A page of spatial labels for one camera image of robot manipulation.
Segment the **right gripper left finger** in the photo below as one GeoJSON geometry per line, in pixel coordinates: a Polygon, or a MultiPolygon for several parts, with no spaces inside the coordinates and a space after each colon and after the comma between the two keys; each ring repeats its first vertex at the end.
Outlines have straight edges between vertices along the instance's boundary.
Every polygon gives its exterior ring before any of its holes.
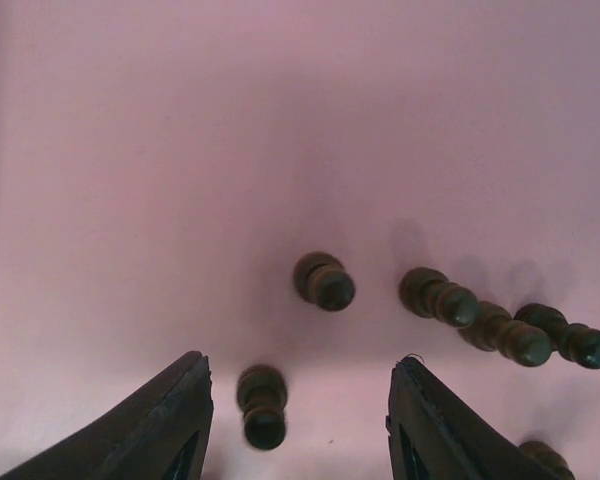
{"type": "Polygon", "coordinates": [[[81,430],[3,479],[199,479],[211,423],[209,359],[182,355],[81,430]]]}

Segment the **pink plastic tray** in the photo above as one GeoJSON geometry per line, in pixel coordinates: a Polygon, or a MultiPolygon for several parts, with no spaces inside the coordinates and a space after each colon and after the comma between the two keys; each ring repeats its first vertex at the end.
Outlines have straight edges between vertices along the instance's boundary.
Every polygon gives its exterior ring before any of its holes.
{"type": "Polygon", "coordinates": [[[600,329],[600,1],[0,1],[0,475],[197,350],[207,479],[389,478],[407,355],[600,479],[600,370],[411,315],[419,265],[600,329]],[[342,311],[295,290],[316,251],[342,311]]]}

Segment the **dark pawn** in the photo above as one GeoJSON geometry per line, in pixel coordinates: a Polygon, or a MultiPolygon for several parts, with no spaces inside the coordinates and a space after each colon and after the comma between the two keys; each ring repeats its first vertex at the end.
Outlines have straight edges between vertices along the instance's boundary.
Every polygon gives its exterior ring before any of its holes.
{"type": "Polygon", "coordinates": [[[575,480],[567,461],[551,446],[540,440],[527,440],[519,449],[560,480],[575,480]]]}

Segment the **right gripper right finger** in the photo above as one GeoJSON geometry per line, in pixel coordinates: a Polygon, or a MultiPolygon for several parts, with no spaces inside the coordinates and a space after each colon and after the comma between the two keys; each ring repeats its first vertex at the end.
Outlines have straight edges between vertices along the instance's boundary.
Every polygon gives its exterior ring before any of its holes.
{"type": "Polygon", "coordinates": [[[414,356],[403,358],[392,369],[386,429],[395,479],[555,477],[493,429],[414,356]]]}

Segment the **dark chess piece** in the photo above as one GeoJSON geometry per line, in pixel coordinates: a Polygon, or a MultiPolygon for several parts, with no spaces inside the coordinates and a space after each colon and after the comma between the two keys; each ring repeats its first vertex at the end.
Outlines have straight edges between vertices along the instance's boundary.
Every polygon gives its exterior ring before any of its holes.
{"type": "Polygon", "coordinates": [[[261,451],[279,447],[285,439],[287,384],[270,365],[256,364],[244,370],[237,382],[236,401],[242,412],[247,443],[261,451]]]}
{"type": "Polygon", "coordinates": [[[471,290],[432,268],[409,270],[399,283],[398,293],[411,313],[456,329],[469,327],[479,313],[478,299],[471,290]]]}
{"type": "Polygon", "coordinates": [[[497,351],[524,367],[543,365],[553,352],[545,331],[512,318],[503,307],[487,301],[478,303],[475,321],[458,333],[474,348],[485,352],[497,351]]]}
{"type": "Polygon", "coordinates": [[[563,359],[586,369],[600,369],[600,330],[570,323],[561,311],[541,303],[522,306],[514,319],[543,330],[563,359]]]}
{"type": "Polygon", "coordinates": [[[298,260],[293,270],[293,284],[306,302],[327,312],[338,312],[353,301],[356,286],[344,265],[335,256],[311,252],[298,260]]]}

